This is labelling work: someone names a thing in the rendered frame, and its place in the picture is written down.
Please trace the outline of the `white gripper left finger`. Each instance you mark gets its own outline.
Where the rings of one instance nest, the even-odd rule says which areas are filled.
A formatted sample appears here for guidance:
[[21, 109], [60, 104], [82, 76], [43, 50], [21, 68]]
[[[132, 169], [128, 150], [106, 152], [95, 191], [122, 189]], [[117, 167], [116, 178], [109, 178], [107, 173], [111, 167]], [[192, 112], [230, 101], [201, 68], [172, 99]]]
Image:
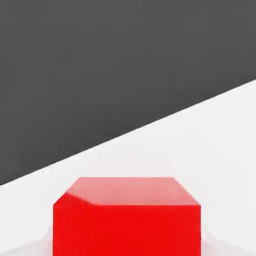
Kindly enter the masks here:
[[0, 253], [0, 256], [53, 256], [53, 226], [48, 227], [41, 239]]

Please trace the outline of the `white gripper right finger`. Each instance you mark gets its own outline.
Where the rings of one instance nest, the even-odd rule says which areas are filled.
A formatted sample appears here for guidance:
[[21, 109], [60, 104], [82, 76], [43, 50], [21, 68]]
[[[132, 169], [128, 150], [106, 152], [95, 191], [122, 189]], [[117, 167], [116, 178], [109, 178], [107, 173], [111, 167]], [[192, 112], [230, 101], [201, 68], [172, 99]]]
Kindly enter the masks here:
[[201, 228], [201, 256], [256, 256], [256, 253], [216, 239], [206, 225]]

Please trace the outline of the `small red cube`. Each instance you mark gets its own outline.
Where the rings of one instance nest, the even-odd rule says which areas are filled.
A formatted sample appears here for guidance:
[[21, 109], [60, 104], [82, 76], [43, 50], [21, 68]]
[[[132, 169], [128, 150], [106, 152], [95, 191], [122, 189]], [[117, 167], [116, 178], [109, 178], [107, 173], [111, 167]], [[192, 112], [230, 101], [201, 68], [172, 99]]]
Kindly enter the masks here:
[[172, 177], [80, 177], [53, 205], [52, 256], [201, 256], [201, 205]]

